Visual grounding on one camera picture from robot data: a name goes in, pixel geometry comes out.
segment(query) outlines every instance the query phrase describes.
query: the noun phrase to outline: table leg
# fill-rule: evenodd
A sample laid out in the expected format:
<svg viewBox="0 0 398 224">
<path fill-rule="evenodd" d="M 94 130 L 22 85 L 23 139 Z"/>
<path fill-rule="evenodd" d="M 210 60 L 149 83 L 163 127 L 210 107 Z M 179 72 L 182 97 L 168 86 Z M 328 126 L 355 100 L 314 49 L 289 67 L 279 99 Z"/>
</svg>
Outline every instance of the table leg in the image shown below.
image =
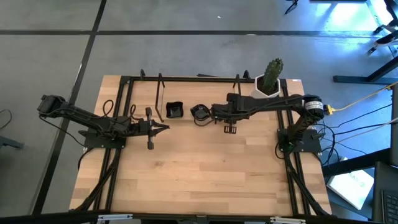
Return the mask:
<svg viewBox="0 0 398 224">
<path fill-rule="evenodd" d="M 11 146 L 16 149 L 20 149 L 24 146 L 24 143 L 20 143 L 20 142 L 14 141 L 12 139 L 0 136 L 0 148 L 2 146 Z"/>
</svg>

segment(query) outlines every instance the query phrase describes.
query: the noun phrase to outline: black cable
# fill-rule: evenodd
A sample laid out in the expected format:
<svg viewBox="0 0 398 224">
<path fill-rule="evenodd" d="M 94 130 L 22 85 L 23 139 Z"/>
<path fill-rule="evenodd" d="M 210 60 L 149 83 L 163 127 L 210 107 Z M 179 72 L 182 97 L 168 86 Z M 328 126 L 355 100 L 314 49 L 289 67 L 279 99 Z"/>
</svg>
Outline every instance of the black cable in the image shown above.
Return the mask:
<svg viewBox="0 0 398 224">
<path fill-rule="evenodd" d="M 79 162 L 77 163 L 77 170 L 80 169 L 80 163 L 81 163 L 81 160 L 83 159 L 83 157 L 84 157 L 87 153 L 89 153 L 91 150 L 93 150 L 93 149 L 94 149 L 94 148 L 87 148 L 87 150 L 80 156 Z"/>
<path fill-rule="evenodd" d="M 331 150 L 329 151 L 328 159 L 322 164 L 323 166 L 324 166 L 325 164 L 328 164 L 328 167 L 329 167 L 329 160 L 330 160 L 331 156 L 333 155 L 333 151 L 336 151 L 337 158 L 339 158 L 338 151 L 335 149 L 335 144 L 336 144 L 335 132 L 334 132 L 329 126 L 327 126 L 327 125 L 325 125 L 325 124 L 314 124 L 314 125 L 324 126 L 325 128 L 329 129 L 329 130 L 331 131 L 331 133 L 332 133 L 333 140 L 332 140 L 332 145 L 331 145 L 331 147 L 328 147 L 328 148 L 322 150 L 322 152 L 324 152 L 324 151 L 327 150 L 327 149 L 331 149 Z"/>
<path fill-rule="evenodd" d="M 389 123 L 388 125 L 390 125 L 390 124 L 398 124 L 398 122 L 392 122 L 392 123 Z M 352 130 L 349 130 L 349 131 L 345 131 L 345 132 L 342 132 L 342 133 L 336 133 L 335 135 L 351 133 L 351 132 L 353 132 L 353 131 L 357 131 L 357 130 L 360 130 L 360 129 L 372 128 L 372 127 L 377 127 L 377 126 L 382 126 L 382 125 L 385 125 L 385 123 L 382 123 L 382 124 L 373 124 L 373 125 L 369 125 L 369 126 L 364 126 L 364 127 L 352 129 Z"/>
<path fill-rule="evenodd" d="M 64 129 L 58 127 L 58 126 L 55 125 L 55 124 L 52 124 L 52 123 L 46 121 L 46 120 L 43 119 L 41 116 L 39 116 L 39 118 L 40 118 L 42 121 L 46 122 L 47 124 L 49 124 L 49 125 L 51 125 L 51 126 L 53 126 L 53 127 L 58 128 L 60 131 L 63 131 L 64 133 L 66 133 L 67 135 L 69 135 L 70 137 L 72 137 L 73 140 L 75 140 L 79 145 L 81 145 L 81 146 L 83 146 L 83 147 L 86 147 L 86 146 L 84 146 L 82 143 L 80 143 L 79 141 L 77 141 L 77 139 L 76 139 L 73 135 L 71 135 L 69 132 L 67 132 L 66 130 L 64 130 Z"/>
<path fill-rule="evenodd" d="M 131 105 L 131 107 L 130 107 L 130 118 L 131 119 L 135 119 L 136 121 L 139 121 L 139 118 L 135 118 L 134 117 L 134 112 L 136 112 L 136 108 L 137 108 L 136 105 Z"/>
<path fill-rule="evenodd" d="M 279 145 L 279 142 L 277 142 L 276 145 L 275 145 L 275 156 L 276 156 L 276 158 L 278 158 L 278 159 L 284 159 L 283 157 L 279 157 L 279 156 L 278 156 L 278 153 L 277 153 L 278 145 Z"/>
<path fill-rule="evenodd" d="M 323 138 L 323 139 L 324 139 L 324 140 L 327 140 L 327 141 L 333 142 L 332 140 L 327 139 L 327 138 Z M 367 155 L 367 153 L 364 152 L 364 151 L 357 150 L 357 149 L 353 149 L 352 147 L 348 147 L 348 146 L 346 146 L 346 145 L 344 145 L 344 144 L 342 144 L 342 143 L 336 142 L 336 144 L 339 144 L 339 145 L 341 145 L 341 146 L 343 146 L 343 147 L 346 147 L 347 149 L 351 149 L 351 150 L 354 150 L 354 151 L 362 152 L 363 154 Z"/>
<path fill-rule="evenodd" d="M 10 114 L 10 119 L 7 121 L 7 123 L 3 126 L 1 126 L 0 130 L 2 130 L 3 128 L 5 128 L 12 120 L 12 113 L 9 109 L 4 109 L 2 111 L 0 111 L 0 114 L 3 113 L 4 111 L 8 111 L 8 113 Z"/>
<path fill-rule="evenodd" d="M 323 118 L 322 118 L 322 124 L 325 125 L 325 120 Z M 325 128 L 323 128 L 323 136 L 322 136 L 321 140 L 323 139 L 323 137 L 325 137 L 325 135 L 326 135 L 326 130 L 325 130 Z"/>
<path fill-rule="evenodd" d="M 376 110 L 374 110 L 374 111 L 370 111 L 370 112 L 368 112 L 368 113 L 366 113 L 366 114 L 362 114 L 361 116 L 358 116 L 358 117 L 356 117 L 356 118 L 353 118 L 353 119 L 351 119 L 351 120 L 349 120 L 349 121 L 345 121 L 345 122 L 339 124 L 338 126 L 333 126 L 333 127 L 330 127 L 330 128 L 339 128 L 339 127 L 340 127 L 341 125 L 343 125 L 343 124 L 346 124 L 346 123 L 355 121 L 356 119 L 362 118 L 363 116 L 366 116 L 366 115 L 369 115 L 369 114 L 371 114 L 371 113 L 377 112 L 377 111 L 379 111 L 379 110 L 381 110 L 381 109 L 384 109 L 384 108 L 387 108 L 387 107 L 389 107 L 389 106 L 391 106 L 391 105 L 392 105 L 392 104 L 389 104 L 389 105 L 387 105 L 387 106 L 380 107 L 380 108 L 378 108 L 378 109 L 376 109 Z"/>
<path fill-rule="evenodd" d="M 200 119 L 193 118 L 193 122 L 195 123 L 195 125 L 200 126 L 200 127 L 204 127 L 204 126 L 206 126 L 207 124 L 212 123 L 214 120 L 211 119 L 209 122 L 207 122 L 207 123 L 205 123 L 205 124 L 198 124 L 197 121 L 201 121 L 201 120 L 200 120 Z"/>
<path fill-rule="evenodd" d="M 109 109 L 109 111 L 106 113 L 106 112 L 105 112 L 105 105 L 106 105 L 108 102 L 111 102 L 111 103 L 112 103 L 112 106 L 111 106 L 111 108 Z M 113 100 L 107 100 L 107 101 L 105 101 L 105 103 L 102 105 L 102 112 L 104 113 L 104 115 L 100 116 L 99 118 L 108 117 L 108 114 L 110 114 L 110 112 L 112 111 L 113 106 L 114 106 Z"/>
</svg>

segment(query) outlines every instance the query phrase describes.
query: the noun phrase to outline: cable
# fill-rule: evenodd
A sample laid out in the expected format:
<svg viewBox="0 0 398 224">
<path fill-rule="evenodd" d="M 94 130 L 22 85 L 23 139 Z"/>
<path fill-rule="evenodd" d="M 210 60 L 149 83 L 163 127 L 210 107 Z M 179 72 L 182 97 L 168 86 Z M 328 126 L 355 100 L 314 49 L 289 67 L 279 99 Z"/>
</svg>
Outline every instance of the cable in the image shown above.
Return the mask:
<svg viewBox="0 0 398 224">
<path fill-rule="evenodd" d="M 47 124 L 49 124 L 49 125 L 51 125 L 51 126 L 53 126 L 53 127 L 58 128 L 60 131 L 63 131 L 64 133 L 66 133 L 67 135 L 69 135 L 70 137 L 72 137 L 73 140 L 75 140 L 79 145 L 81 145 L 81 146 L 83 146 L 83 147 L 86 147 L 85 145 L 83 145 L 82 143 L 80 143 L 79 141 L 77 141 L 77 139 L 76 139 L 73 135 L 71 135 L 69 132 L 67 132 L 66 130 L 64 130 L 64 129 L 58 127 L 58 126 L 55 125 L 55 124 L 52 124 L 52 123 L 46 121 L 46 120 L 43 119 L 41 116 L 39 116 L 39 118 L 40 118 L 42 121 L 46 122 Z"/>
<path fill-rule="evenodd" d="M 277 142 L 276 145 L 275 145 L 275 156 L 276 156 L 276 158 L 278 158 L 278 159 L 284 159 L 283 157 L 279 157 L 279 156 L 278 156 L 278 153 L 277 153 L 277 151 L 278 151 L 278 150 L 277 150 L 277 149 L 278 149 L 278 145 L 279 145 L 279 142 Z"/>
<path fill-rule="evenodd" d="M 345 122 L 339 124 L 337 127 L 331 127 L 331 128 L 339 128 L 339 127 L 340 127 L 341 125 L 343 125 L 343 124 L 349 123 L 349 122 L 354 121 L 354 120 L 356 120 L 356 119 L 358 119 L 358 118 L 362 118 L 363 116 L 366 116 L 366 115 L 369 115 L 369 114 L 371 114 L 371 113 L 377 112 L 377 111 L 379 111 L 379 110 L 381 110 L 381 109 L 384 109 L 384 108 L 387 108 L 387 107 L 389 107 L 389 106 L 391 106 L 391 105 L 392 105 L 392 103 L 389 104 L 389 105 L 387 105 L 387 106 L 383 106 L 383 107 L 381 107 L 381 108 L 379 108 L 379 109 L 376 109 L 376 110 L 374 110 L 374 111 L 368 112 L 368 113 L 366 113 L 366 114 L 362 114 L 361 116 L 358 116 L 358 117 L 356 117 L 356 118 L 354 118 L 354 119 L 351 119 L 351 120 L 349 120 L 349 121 L 345 121 Z"/>
<path fill-rule="evenodd" d="M 345 109 L 349 108 L 350 106 L 353 106 L 353 105 L 355 105 L 356 103 L 359 103 L 360 101 L 363 101 L 363 100 L 365 100 L 365 99 L 367 99 L 367 98 L 369 98 L 369 97 L 371 97 L 371 96 L 373 96 L 373 95 L 376 95 L 376 94 L 380 93 L 381 91 L 383 91 L 383 90 L 385 90 L 385 89 L 387 89 L 387 88 L 390 88 L 390 87 L 392 87 L 393 85 L 395 85 L 395 84 L 397 84 L 397 83 L 398 83 L 398 82 L 394 82 L 393 84 L 388 85 L 388 86 L 382 88 L 381 90 L 375 91 L 374 93 L 372 93 L 372 94 L 370 94 L 370 95 L 368 95 L 368 96 L 365 96 L 364 98 L 359 99 L 359 100 L 355 101 L 354 103 L 351 103 L 351 104 L 349 104 L 349 105 L 347 105 L 347 106 L 345 106 L 345 107 L 343 107 L 343 108 L 340 108 L 340 109 L 331 108 L 331 111 L 334 112 L 334 111 L 342 111 L 342 110 L 345 110 Z"/>
<path fill-rule="evenodd" d="M 373 128 L 373 127 L 382 126 L 382 125 L 387 125 L 387 124 L 398 124 L 398 122 L 383 123 L 383 124 L 372 124 L 372 125 L 369 125 L 369 126 L 363 126 L 363 127 L 360 127 L 360 128 L 356 128 L 356 129 L 352 129 L 352 130 L 349 130 L 349 131 L 345 131 L 345 132 L 342 132 L 342 133 L 336 133 L 336 135 L 351 133 L 351 132 L 353 132 L 353 131 L 357 131 L 357 130 L 360 130 L 360 129 L 364 129 L 364 128 Z"/>
<path fill-rule="evenodd" d="M 370 129 L 370 130 L 368 130 L 368 131 L 364 131 L 364 132 L 359 133 L 359 134 L 355 134 L 355 135 L 350 136 L 350 137 L 348 137 L 348 138 L 344 138 L 343 140 L 340 140 L 340 141 L 338 141 L 337 143 L 340 143 L 340 142 L 345 141 L 345 140 L 347 140 L 347 139 L 350 139 L 350 138 L 353 138 L 353 137 L 356 137 L 356 136 L 360 136 L 360 135 L 362 135 L 362 134 L 369 133 L 369 132 L 374 131 L 374 130 L 376 130 L 376 129 L 382 128 L 382 127 L 384 127 L 384 126 L 386 126 L 386 125 L 388 125 L 388 124 L 393 123 L 393 122 L 396 121 L 396 120 L 398 120 L 398 118 L 394 118 L 394 119 L 392 119 L 391 121 L 389 121 L 389 122 L 387 122 L 387 123 L 385 123 L 385 124 L 380 125 L 379 127 Z"/>
<path fill-rule="evenodd" d="M 4 111 L 8 111 L 8 113 L 10 114 L 10 119 L 7 121 L 7 123 L 3 126 L 1 126 L 0 130 L 2 130 L 3 128 L 5 128 L 12 120 L 12 113 L 9 109 L 4 109 L 2 111 L 0 111 L 0 114 L 3 113 Z"/>
<path fill-rule="evenodd" d="M 87 153 L 89 153 L 91 150 L 93 150 L 93 149 L 94 149 L 94 148 L 87 148 L 87 150 L 80 156 L 79 162 L 77 163 L 77 170 L 80 169 L 80 163 L 81 163 L 81 160 L 83 159 L 83 157 L 84 157 Z"/>
<path fill-rule="evenodd" d="M 207 123 L 205 123 L 205 124 L 198 124 L 197 121 L 201 121 L 201 120 L 196 119 L 196 118 L 193 119 L 193 122 L 195 123 L 195 125 L 200 126 L 200 127 L 204 127 L 204 126 L 206 126 L 207 124 L 210 124 L 211 122 L 213 122 L 214 120 L 211 119 L 209 122 L 207 122 Z"/>
<path fill-rule="evenodd" d="M 324 139 L 324 140 L 327 140 L 327 141 L 331 141 L 331 142 L 333 142 L 332 140 L 330 140 L 330 139 L 327 139 L 327 138 L 323 138 L 323 139 Z M 354 150 L 354 151 L 362 152 L 363 154 L 367 155 L 367 153 L 366 153 L 366 152 L 364 152 L 364 151 L 357 150 L 357 149 L 353 149 L 353 148 L 351 148 L 351 147 L 348 147 L 348 146 L 346 146 L 346 145 L 344 145 L 344 144 L 342 144 L 342 143 L 338 143 L 338 142 L 336 142 L 336 144 L 339 144 L 340 146 L 346 147 L 347 149 L 351 149 L 351 150 Z"/>
<path fill-rule="evenodd" d="M 338 151 L 335 149 L 335 144 L 336 144 L 335 132 L 334 132 L 329 126 L 327 126 L 327 125 L 325 125 L 325 124 L 314 124 L 314 125 L 324 126 L 325 128 L 328 128 L 328 129 L 331 131 L 331 133 L 332 133 L 333 140 L 332 140 L 332 145 L 331 145 L 331 147 L 327 147 L 326 149 L 323 149 L 323 150 L 322 150 L 322 152 L 324 152 L 324 151 L 327 150 L 327 149 L 331 149 L 331 150 L 329 151 L 329 154 L 328 154 L 328 159 L 327 159 L 324 163 L 321 162 L 321 164 L 322 164 L 323 166 L 324 166 L 325 164 L 328 164 L 328 167 L 329 167 L 329 160 L 330 160 L 331 156 L 333 155 L 333 151 L 336 151 L 336 154 L 337 154 L 337 156 L 338 156 L 338 158 L 339 158 Z"/>
<path fill-rule="evenodd" d="M 105 112 L 105 105 L 106 105 L 108 102 L 111 102 L 111 103 L 112 103 L 112 106 L 111 106 L 111 108 L 109 109 L 109 111 L 106 113 L 106 112 Z M 108 117 L 108 114 L 112 111 L 113 106 L 114 106 L 113 100 L 107 100 L 107 101 L 105 101 L 105 103 L 102 105 L 102 112 L 104 113 L 104 115 L 103 115 L 103 116 L 100 116 L 99 118 Z"/>
<path fill-rule="evenodd" d="M 377 112 L 377 111 L 379 111 L 379 110 L 381 110 L 381 109 L 384 109 L 384 108 L 387 108 L 387 107 L 389 107 L 389 106 L 391 106 L 391 105 L 392 105 L 392 104 L 389 104 L 389 105 L 387 105 L 387 106 L 383 106 L 383 107 L 378 108 L 378 109 L 376 109 L 376 110 L 374 110 L 374 111 L 370 111 L 370 112 L 368 112 L 368 113 L 366 113 L 366 114 L 362 114 L 361 116 L 358 116 L 358 117 L 356 117 L 356 118 L 353 118 L 353 119 L 351 119 L 351 120 L 349 120 L 349 121 L 345 121 L 345 122 L 339 124 L 338 126 L 331 126 L 330 128 L 339 128 L 339 127 L 340 127 L 341 125 L 343 125 L 343 124 L 349 123 L 349 122 L 354 121 L 354 120 L 359 119 L 359 118 L 362 118 L 363 116 L 366 116 L 366 115 L 369 115 L 369 114 L 371 114 L 371 113 Z"/>
</svg>

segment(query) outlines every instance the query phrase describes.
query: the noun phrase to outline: white pot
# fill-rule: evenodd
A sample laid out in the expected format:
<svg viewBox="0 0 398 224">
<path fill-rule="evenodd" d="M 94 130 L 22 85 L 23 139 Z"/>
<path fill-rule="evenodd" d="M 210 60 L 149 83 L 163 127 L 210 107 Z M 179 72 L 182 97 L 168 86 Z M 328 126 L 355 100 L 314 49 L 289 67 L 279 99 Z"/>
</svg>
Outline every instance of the white pot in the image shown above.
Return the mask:
<svg viewBox="0 0 398 224">
<path fill-rule="evenodd" d="M 259 78 L 263 77 L 264 74 L 256 77 L 255 82 L 254 82 L 254 89 L 250 92 L 250 96 L 256 99 L 264 99 L 264 98 L 273 98 L 276 96 L 279 96 L 280 93 L 280 80 L 277 79 L 278 82 L 278 91 L 276 91 L 274 94 L 271 95 L 267 95 L 265 93 L 263 93 L 262 91 L 260 91 L 259 89 L 257 89 L 257 81 Z"/>
</svg>

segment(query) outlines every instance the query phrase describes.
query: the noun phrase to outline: wooden table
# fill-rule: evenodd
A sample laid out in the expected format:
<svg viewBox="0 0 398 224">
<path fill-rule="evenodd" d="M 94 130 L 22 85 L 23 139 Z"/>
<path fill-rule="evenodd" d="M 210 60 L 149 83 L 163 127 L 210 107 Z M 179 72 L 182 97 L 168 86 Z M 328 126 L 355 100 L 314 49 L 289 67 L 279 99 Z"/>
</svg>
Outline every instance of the wooden table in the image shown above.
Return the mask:
<svg viewBox="0 0 398 224">
<path fill-rule="evenodd" d="M 104 76 L 96 114 L 102 115 L 106 100 L 116 99 L 119 80 L 120 76 Z M 253 85 L 242 83 L 242 95 L 249 95 Z M 287 80 L 287 85 L 290 95 L 303 94 L 300 80 Z M 292 215 L 284 161 L 274 154 L 277 113 L 257 113 L 250 120 L 239 121 L 236 134 L 225 134 L 223 123 L 195 126 L 190 108 L 199 103 L 209 108 L 212 103 L 226 103 L 226 94 L 237 92 L 237 87 L 234 90 L 232 83 L 209 82 L 165 82 L 165 86 L 160 91 L 159 108 L 170 129 L 154 138 L 155 149 L 151 151 L 146 136 L 127 139 L 111 211 Z M 145 107 L 150 106 L 154 119 L 160 122 L 154 109 L 156 88 L 157 82 L 134 82 L 131 103 L 137 105 L 136 117 L 144 116 Z M 166 118 L 165 104 L 174 101 L 183 102 L 181 119 Z M 97 184 L 103 155 L 104 149 L 94 149 L 82 160 L 70 208 L 79 206 Z M 319 161 L 313 154 L 300 155 L 308 189 L 323 209 L 331 212 Z M 104 208 L 107 191 L 106 185 L 100 208 Z M 297 186 L 295 192 L 303 213 Z"/>
</svg>

